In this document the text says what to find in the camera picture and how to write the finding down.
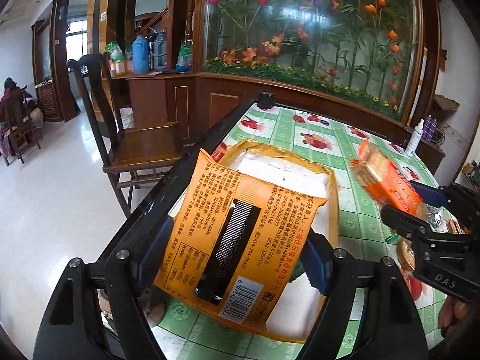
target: wooden chair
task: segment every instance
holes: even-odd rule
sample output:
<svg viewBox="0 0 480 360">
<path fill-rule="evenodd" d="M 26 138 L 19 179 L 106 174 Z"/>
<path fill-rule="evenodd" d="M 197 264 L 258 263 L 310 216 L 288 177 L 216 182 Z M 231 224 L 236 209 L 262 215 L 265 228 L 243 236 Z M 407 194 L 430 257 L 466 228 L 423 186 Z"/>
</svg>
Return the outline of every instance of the wooden chair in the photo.
<svg viewBox="0 0 480 360">
<path fill-rule="evenodd" d="M 143 128 L 123 128 L 120 110 L 115 101 L 119 94 L 113 91 L 106 57 L 102 54 L 87 54 L 78 61 L 69 60 L 67 65 L 75 73 L 88 120 L 103 161 L 103 171 L 108 175 L 118 202 L 128 218 L 131 213 L 133 187 L 139 188 L 140 184 L 160 180 L 165 172 L 158 172 L 157 169 L 171 167 L 182 156 L 183 146 L 178 123 L 162 123 Z M 110 151 L 107 151 L 105 147 L 92 100 L 82 77 L 81 68 L 83 66 L 88 68 L 92 97 L 97 102 L 106 125 L 111 143 Z M 110 91 L 113 111 L 102 85 L 102 77 L 105 78 L 103 83 L 108 86 Z M 145 169 L 151 169 L 152 173 L 146 175 L 137 173 L 139 170 Z M 130 180 L 119 181 L 123 172 L 130 172 Z M 129 188 L 128 201 L 122 192 L 122 188 L 127 187 Z"/>
<path fill-rule="evenodd" d="M 10 129 L 9 139 L 13 151 L 17 158 L 24 164 L 25 161 L 22 155 L 35 145 L 37 145 L 39 149 L 41 149 L 41 147 L 37 134 L 35 133 L 35 126 L 32 120 L 30 120 L 30 115 L 26 107 L 23 105 L 22 91 L 12 93 L 6 100 L 5 115 Z"/>
</svg>

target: green checkered tablecloth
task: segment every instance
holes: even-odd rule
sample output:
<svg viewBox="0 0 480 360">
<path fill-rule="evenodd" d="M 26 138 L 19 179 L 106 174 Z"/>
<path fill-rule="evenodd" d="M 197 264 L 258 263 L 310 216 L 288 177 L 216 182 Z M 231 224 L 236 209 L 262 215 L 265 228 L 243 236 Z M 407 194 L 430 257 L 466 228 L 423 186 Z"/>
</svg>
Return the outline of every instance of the green checkered tablecloth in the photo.
<svg viewBox="0 0 480 360">
<path fill-rule="evenodd" d="M 385 242 L 390 229 L 380 220 L 379 207 L 350 173 L 350 160 L 362 141 L 370 141 L 390 157 L 409 180 L 437 187 L 432 174 L 415 155 L 375 135 L 319 115 L 289 108 L 274 107 L 268 111 L 256 105 L 246 112 L 224 139 L 234 145 L 244 138 L 269 143 L 333 169 L 337 178 L 340 206 L 339 246 L 359 259 L 378 261 L 383 256 L 397 260 L 396 245 Z M 445 218 L 451 218 L 444 211 Z M 349 325 L 338 356 L 352 351 L 362 316 L 364 290 L 357 290 Z M 438 311 L 445 295 L 423 285 L 416 301 L 429 347 L 442 340 L 436 329 Z M 169 360 L 291 360 L 302 344 L 279 342 L 223 326 L 176 299 L 171 299 L 166 316 L 153 328 L 158 343 Z"/>
</svg>

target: chair backrest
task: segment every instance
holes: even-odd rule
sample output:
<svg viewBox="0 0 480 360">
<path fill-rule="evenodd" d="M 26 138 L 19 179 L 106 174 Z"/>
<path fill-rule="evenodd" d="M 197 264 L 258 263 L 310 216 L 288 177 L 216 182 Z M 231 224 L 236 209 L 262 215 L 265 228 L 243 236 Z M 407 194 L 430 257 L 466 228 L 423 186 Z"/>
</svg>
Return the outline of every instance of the chair backrest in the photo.
<svg viewBox="0 0 480 360">
<path fill-rule="evenodd" d="M 18 90 L 13 92 L 5 102 L 5 118 L 11 133 L 23 134 L 27 130 L 27 121 L 23 118 L 28 116 L 25 106 L 23 105 L 23 93 Z"/>
<path fill-rule="evenodd" d="M 123 137 L 123 123 L 122 117 L 120 115 L 120 110 L 116 105 L 116 93 L 114 93 L 113 85 L 111 85 L 111 76 L 110 71 L 107 67 L 107 59 L 102 54 L 87 54 L 80 58 L 78 61 L 70 59 L 67 62 L 67 66 L 72 69 L 75 73 L 75 79 L 77 81 L 78 88 L 80 90 L 80 94 L 82 95 L 83 104 L 85 105 L 85 110 L 87 112 L 88 121 L 90 122 L 90 126 L 92 128 L 93 135 L 95 137 L 95 141 L 97 142 L 98 151 L 100 152 L 100 156 L 102 158 L 104 165 L 110 165 L 112 161 L 112 156 L 120 145 L 120 141 Z M 107 152 L 105 147 L 105 143 L 103 142 L 102 133 L 100 131 L 100 126 L 98 125 L 97 118 L 95 117 L 95 111 L 92 105 L 92 99 L 90 98 L 90 94 L 88 93 L 87 86 L 85 84 L 85 80 L 82 76 L 82 67 L 86 66 L 88 69 L 88 78 L 90 80 L 90 87 L 92 89 L 92 96 L 94 100 L 97 102 L 97 105 L 100 109 L 102 114 L 103 121 L 106 125 L 106 129 L 110 138 L 111 142 L 111 150 L 110 154 Z M 103 77 L 106 78 L 104 81 L 110 91 L 111 99 L 112 99 L 112 108 L 110 107 L 107 95 L 105 94 L 103 83 L 102 83 L 102 73 Z"/>
</svg>

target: barcode number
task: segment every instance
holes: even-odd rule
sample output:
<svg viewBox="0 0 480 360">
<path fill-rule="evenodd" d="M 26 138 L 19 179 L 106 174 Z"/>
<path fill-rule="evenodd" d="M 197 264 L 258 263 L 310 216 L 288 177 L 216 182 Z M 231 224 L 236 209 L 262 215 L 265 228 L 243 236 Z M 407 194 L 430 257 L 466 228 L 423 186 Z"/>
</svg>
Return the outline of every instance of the barcode number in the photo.
<svg viewBox="0 0 480 360">
<path fill-rule="evenodd" d="M 262 288 L 263 284 L 238 276 L 228 300 L 223 306 L 222 311 L 220 311 L 220 316 L 237 323 L 242 323 L 254 305 Z"/>
</svg>

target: screw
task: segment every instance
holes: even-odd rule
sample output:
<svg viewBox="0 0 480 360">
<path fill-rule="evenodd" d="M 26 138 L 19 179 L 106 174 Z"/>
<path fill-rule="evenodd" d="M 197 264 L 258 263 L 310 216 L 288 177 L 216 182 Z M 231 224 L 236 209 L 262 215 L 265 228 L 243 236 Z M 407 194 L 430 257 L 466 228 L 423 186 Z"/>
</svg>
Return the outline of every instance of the screw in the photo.
<svg viewBox="0 0 480 360">
<path fill-rule="evenodd" d="M 393 260 L 393 258 L 388 257 L 388 256 L 382 257 L 382 262 L 386 266 L 394 266 L 395 265 L 395 261 Z"/>
<path fill-rule="evenodd" d="M 126 259 L 128 256 L 130 256 L 130 253 L 129 253 L 128 250 L 126 250 L 126 249 L 122 249 L 122 250 L 119 250 L 119 251 L 117 252 L 117 258 L 118 258 L 119 260 L 124 260 L 124 259 Z"/>
<path fill-rule="evenodd" d="M 78 257 L 75 257 L 74 259 L 71 259 L 69 262 L 68 262 L 68 266 L 70 268 L 76 268 L 80 265 L 80 263 L 82 262 L 81 259 L 79 259 Z"/>
<path fill-rule="evenodd" d="M 333 255 L 339 259 L 345 258 L 347 256 L 347 251 L 345 249 L 342 249 L 341 247 L 337 247 L 333 251 Z"/>
</svg>

